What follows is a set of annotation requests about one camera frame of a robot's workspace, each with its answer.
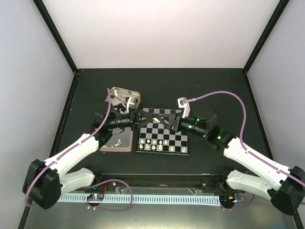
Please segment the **black and grey chessboard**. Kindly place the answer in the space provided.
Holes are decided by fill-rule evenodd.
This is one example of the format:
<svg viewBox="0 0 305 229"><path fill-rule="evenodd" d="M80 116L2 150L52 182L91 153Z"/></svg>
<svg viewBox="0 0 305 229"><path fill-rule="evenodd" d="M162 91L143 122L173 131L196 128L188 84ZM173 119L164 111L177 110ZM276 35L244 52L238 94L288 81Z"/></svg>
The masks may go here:
<svg viewBox="0 0 305 229"><path fill-rule="evenodd" d="M188 136L184 132L173 132L158 121L140 128L137 153L189 156Z"/></svg>

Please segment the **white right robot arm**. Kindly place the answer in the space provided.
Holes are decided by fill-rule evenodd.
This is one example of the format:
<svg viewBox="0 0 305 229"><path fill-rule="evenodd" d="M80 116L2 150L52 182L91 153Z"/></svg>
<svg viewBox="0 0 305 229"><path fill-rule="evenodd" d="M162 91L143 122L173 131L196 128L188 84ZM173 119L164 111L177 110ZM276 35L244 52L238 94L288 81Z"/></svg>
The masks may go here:
<svg viewBox="0 0 305 229"><path fill-rule="evenodd" d="M182 114L159 114L155 120L170 131L183 131L197 136L212 148L223 149L226 158L231 159L253 172L253 175L233 170L227 176L217 179L221 192L230 189L244 190L269 200L286 215L294 215L305 198L305 172L298 166L289 168L279 164L241 141L217 125L216 114L208 107L195 110L189 117L190 106L186 98L178 100Z"/></svg>

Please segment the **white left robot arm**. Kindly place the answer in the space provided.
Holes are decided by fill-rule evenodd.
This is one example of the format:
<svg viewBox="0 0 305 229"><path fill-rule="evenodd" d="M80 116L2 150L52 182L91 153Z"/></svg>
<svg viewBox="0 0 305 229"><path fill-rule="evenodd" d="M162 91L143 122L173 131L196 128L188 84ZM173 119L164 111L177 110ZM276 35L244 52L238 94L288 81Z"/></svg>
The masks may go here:
<svg viewBox="0 0 305 229"><path fill-rule="evenodd" d="M51 208L59 198L82 187L98 190L102 178L88 168L76 172L70 170L88 155L106 145L116 128L129 127L136 130L152 122L157 116L143 110L130 108L127 113L120 113L108 103L107 112L100 119L96 118L90 131L69 147L43 161L35 159L29 165L22 192L24 203L28 207L36 205L43 209Z"/></svg>

